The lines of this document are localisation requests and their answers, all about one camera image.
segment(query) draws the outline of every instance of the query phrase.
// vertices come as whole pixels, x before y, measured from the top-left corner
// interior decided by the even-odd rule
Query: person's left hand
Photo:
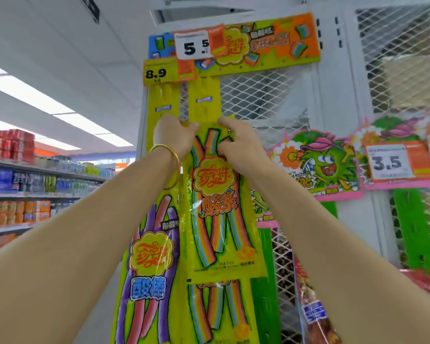
[[[186,128],[180,124],[177,117],[166,113],[156,125],[153,143],[169,146],[182,162],[193,146],[198,129],[198,123],[193,122]]]

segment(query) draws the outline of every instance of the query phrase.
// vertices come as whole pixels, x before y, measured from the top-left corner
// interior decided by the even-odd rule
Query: yellow price tag
[[[194,79],[194,63],[188,64],[179,64],[176,57],[145,60],[143,63],[143,85],[151,86]]]

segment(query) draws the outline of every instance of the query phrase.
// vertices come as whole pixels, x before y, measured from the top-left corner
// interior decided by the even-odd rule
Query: cartoon eye
[[[326,156],[325,162],[332,164],[334,163],[334,158],[332,156]]]

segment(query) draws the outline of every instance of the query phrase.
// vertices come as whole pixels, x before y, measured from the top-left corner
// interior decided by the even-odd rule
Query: forearm
[[[176,168],[157,148],[1,249],[0,343],[71,343]]]
[[[273,164],[252,179],[344,343],[430,343],[430,296]]]

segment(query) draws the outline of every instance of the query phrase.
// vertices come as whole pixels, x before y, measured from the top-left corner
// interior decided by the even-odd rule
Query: person's right hand
[[[251,179],[259,169],[270,165],[271,161],[250,124],[226,117],[220,117],[218,123],[235,133],[235,141],[219,144],[218,153],[225,156],[237,172]]]

